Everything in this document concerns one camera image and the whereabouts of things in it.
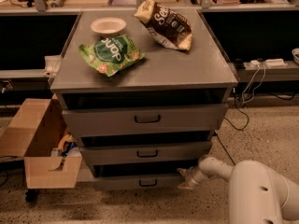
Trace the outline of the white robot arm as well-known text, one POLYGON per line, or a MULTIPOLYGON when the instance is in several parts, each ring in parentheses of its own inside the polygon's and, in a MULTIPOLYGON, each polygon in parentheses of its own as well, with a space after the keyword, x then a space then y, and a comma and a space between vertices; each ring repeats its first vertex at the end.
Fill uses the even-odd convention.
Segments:
POLYGON ((299 185, 258 161, 235 166, 204 156, 188 169, 178 168, 181 189, 194 189, 214 177, 229 183, 229 224, 283 224, 299 219, 299 185))

